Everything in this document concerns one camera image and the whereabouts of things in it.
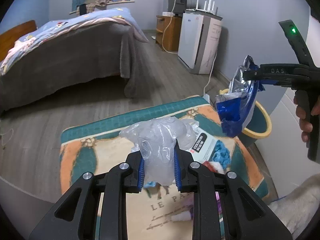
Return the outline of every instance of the metal screw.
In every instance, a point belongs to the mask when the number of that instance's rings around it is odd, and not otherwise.
[[[237,177],[237,174],[233,171],[228,172],[228,177],[230,179],[235,179]]]
[[[197,162],[193,162],[193,163],[190,163],[190,166],[191,166],[191,168],[193,168],[193,169],[197,169],[197,168],[200,167],[200,164],[197,163]]]
[[[119,165],[119,167],[121,170],[126,170],[127,168],[129,168],[129,164],[128,163],[121,163]]]
[[[86,172],[85,174],[82,175],[82,178],[84,178],[84,179],[90,179],[91,177],[92,177],[91,172]]]

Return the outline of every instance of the gray wood floor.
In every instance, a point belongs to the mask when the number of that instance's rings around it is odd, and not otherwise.
[[[47,201],[60,197],[60,135],[71,126],[94,122],[116,114],[202,95],[209,75],[189,74],[177,55],[163,52],[146,33],[149,44],[148,79],[140,86],[141,97],[124,96],[124,80],[108,77],[64,88],[30,105],[9,110],[1,121],[3,134],[14,130],[0,147],[0,175],[17,187]],[[207,88],[213,98],[225,86],[212,77]],[[3,136],[8,141],[10,132]]]

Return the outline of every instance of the bucket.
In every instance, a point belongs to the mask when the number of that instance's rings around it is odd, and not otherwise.
[[[221,94],[228,93],[229,89],[220,90]],[[247,148],[252,145],[257,139],[263,139],[270,135],[272,130],[271,119],[267,111],[263,106],[256,101],[254,106],[253,115],[251,121],[248,123],[247,127],[244,128],[238,138]]]

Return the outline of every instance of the hand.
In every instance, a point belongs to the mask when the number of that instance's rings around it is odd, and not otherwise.
[[[298,104],[298,100],[296,96],[293,99],[294,104]],[[311,115],[319,115],[320,114],[320,96],[318,97],[318,101],[311,111]],[[301,134],[301,139],[303,142],[307,142],[309,140],[309,133],[312,131],[312,124],[305,120],[306,111],[303,110],[301,106],[297,106],[296,115],[300,118],[299,125],[300,129],[303,131]]]

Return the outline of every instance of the gray bed sheet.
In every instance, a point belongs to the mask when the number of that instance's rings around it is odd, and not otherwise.
[[[128,79],[124,94],[134,98],[144,68],[133,27],[114,22],[79,28],[47,41],[0,76],[0,111],[23,106],[57,90],[95,78]]]

